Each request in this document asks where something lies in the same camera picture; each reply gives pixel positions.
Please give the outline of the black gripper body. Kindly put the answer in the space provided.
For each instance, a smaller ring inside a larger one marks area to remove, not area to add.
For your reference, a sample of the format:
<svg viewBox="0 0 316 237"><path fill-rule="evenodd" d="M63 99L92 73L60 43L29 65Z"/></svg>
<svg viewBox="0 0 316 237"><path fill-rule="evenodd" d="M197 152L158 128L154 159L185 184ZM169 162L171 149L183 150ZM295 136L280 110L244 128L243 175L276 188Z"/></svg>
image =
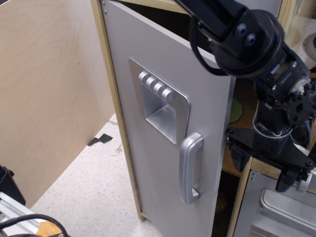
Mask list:
<svg viewBox="0 0 316 237"><path fill-rule="evenodd" d="M227 145L239 145L252 149L252 156L277 169L296 168L310 171L316 162L303 154L291 141L288 135L268 137L259 134L255 129L228 128Z"/></svg>

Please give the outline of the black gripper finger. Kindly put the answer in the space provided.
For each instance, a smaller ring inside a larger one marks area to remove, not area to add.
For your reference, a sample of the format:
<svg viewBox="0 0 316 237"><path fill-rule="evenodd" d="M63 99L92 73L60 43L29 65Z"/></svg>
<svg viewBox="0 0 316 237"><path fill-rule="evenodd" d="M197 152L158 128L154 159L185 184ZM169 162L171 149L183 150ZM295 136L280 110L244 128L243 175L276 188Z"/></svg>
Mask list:
<svg viewBox="0 0 316 237"><path fill-rule="evenodd" d="M236 144L230 145L231 158L235 169L239 172L243 172L250 157L252 156L252 149Z"/></svg>
<svg viewBox="0 0 316 237"><path fill-rule="evenodd" d="M296 181L306 181L308 176L308 171L290 167L284 168L279 175L275 190L279 193L284 193L291 188Z"/></svg>

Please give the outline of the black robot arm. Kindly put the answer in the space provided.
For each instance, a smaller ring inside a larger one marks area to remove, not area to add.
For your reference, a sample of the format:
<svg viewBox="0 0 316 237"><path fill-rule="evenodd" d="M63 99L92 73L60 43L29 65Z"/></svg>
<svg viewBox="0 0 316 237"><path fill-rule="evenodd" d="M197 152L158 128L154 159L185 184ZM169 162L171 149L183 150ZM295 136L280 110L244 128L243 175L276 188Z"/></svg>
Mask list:
<svg viewBox="0 0 316 237"><path fill-rule="evenodd" d="M196 58L216 76L250 79L258 109L251 129L229 128L227 144L237 170L254 157L278 168L276 191L306 181L316 160L292 141L292 130L316 116L311 72L284 42L279 21L234 0L181 0L191 16Z"/></svg>

